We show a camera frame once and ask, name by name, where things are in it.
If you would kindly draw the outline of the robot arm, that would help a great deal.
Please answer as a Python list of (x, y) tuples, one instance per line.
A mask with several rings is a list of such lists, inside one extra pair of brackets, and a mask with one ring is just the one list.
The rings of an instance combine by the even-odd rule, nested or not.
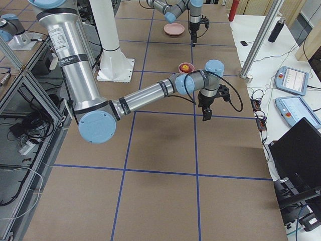
[(146, 3), (152, 9), (161, 12), (170, 24), (174, 23), (185, 11), (189, 11), (189, 32), (193, 47), (196, 45), (197, 39), (203, 36), (209, 28), (210, 20), (202, 15), (203, 1), (178, 1), (174, 5), (159, 0), (147, 0)]
[(85, 35), (75, 1), (31, 1), (40, 25), (47, 29), (58, 63), (65, 76), (66, 88), (73, 93), (74, 118), (81, 137), (94, 144), (110, 140), (116, 123), (123, 116), (178, 92), (186, 100), (198, 91), (198, 106), (203, 120), (212, 116), (211, 104), (216, 98), (230, 101), (229, 89), (223, 80), (224, 65), (210, 60), (205, 68), (188, 74), (174, 74), (156, 84), (118, 100), (107, 100), (97, 81), (130, 81), (134, 60), (122, 53), (111, 1), (91, 1), (99, 40), (103, 49), (98, 76), (94, 76)]

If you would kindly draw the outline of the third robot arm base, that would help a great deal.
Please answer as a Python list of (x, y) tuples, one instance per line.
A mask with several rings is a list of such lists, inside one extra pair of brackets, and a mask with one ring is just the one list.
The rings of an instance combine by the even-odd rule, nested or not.
[(32, 39), (15, 14), (1, 15), (1, 38), (12, 50), (31, 51), (38, 39)]

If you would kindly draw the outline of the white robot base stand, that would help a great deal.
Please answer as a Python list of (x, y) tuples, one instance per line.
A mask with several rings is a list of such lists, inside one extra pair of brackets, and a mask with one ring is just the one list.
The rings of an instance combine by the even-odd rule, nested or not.
[(133, 74), (135, 60), (126, 58), (120, 49), (104, 50), (101, 56), (98, 81), (129, 83)]

